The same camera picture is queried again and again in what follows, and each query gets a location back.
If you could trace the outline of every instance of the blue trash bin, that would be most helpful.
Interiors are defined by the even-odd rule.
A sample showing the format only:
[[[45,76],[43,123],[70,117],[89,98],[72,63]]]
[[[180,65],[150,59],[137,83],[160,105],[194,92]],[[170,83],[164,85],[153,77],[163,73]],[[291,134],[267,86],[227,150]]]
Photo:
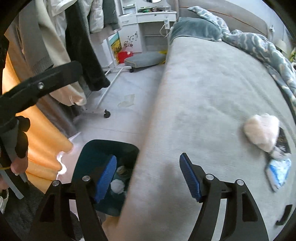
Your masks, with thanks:
[[[115,179],[121,179],[126,185],[125,190],[127,190],[138,154],[139,149],[129,143],[110,140],[92,140],[85,144],[80,153],[72,182],[81,179],[83,176],[90,175],[96,168],[103,167],[112,156],[115,156],[117,159],[117,168],[124,166],[127,170],[122,178],[118,177],[118,174],[115,173]],[[104,199],[95,204],[94,208],[111,216],[119,216],[124,201],[124,194],[114,194],[109,186]]]

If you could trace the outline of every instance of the caster wheel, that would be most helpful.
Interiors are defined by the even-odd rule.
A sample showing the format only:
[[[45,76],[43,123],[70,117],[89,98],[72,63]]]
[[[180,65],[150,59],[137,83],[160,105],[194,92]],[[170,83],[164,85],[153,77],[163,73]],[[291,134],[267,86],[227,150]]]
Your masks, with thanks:
[[[104,118],[109,118],[111,113],[108,110],[105,110]]]

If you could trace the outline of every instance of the gray bed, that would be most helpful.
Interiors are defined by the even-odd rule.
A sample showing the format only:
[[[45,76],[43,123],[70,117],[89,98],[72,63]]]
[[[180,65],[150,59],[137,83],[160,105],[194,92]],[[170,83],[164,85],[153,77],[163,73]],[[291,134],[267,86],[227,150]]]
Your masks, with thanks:
[[[198,5],[223,18],[230,31],[239,29],[243,32],[262,34],[265,37],[268,35],[268,27],[265,21],[231,2],[225,0],[179,0],[178,3],[180,17],[196,18],[197,16],[187,8]]]
[[[188,16],[182,8],[179,13]],[[235,19],[225,20],[230,28],[237,28],[232,26]],[[247,20],[238,21],[243,31],[252,27]],[[260,25],[252,28],[266,35],[266,25],[252,21]],[[265,152],[251,144],[242,130],[249,117],[264,113],[279,118],[292,151],[287,183],[277,193],[265,176]],[[275,222],[286,205],[296,203],[295,144],[296,125],[288,104],[258,60],[224,42],[174,39],[145,144],[111,240],[188,240],[201,204],[191,197],[181,173],[182,152],[220,180],[244,180],[273,240],[282,229]],[[225,207],[222,200],[213,241],[220,238]]]

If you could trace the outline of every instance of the teal pillow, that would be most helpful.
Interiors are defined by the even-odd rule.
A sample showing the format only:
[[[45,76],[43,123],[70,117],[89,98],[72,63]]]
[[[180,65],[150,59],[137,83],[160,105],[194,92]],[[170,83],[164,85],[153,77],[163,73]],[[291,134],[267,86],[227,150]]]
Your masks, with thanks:
[[[170,43],[177,37],[195,37],[217,42],[222,36],[221,29],[205,19],[180,17],[170,32]]]

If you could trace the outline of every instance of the orange curtain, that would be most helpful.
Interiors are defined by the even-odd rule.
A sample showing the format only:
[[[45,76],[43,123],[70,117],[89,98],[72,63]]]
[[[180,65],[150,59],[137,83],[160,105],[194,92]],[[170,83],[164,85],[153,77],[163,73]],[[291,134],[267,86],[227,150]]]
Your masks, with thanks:
[[[2,82],[3,93],[20,83],[9,55],[6,58]],[[26,173],[28,179],[45,193],[51,182],[56,179],[58,171],[62,169],[61,164],[57,161],[58,153],[69,152],[73,144],[44,116],[37,106],[34,105],[17,115],[27,117],[31,121],[31,127],[27,132],[29,166]]]

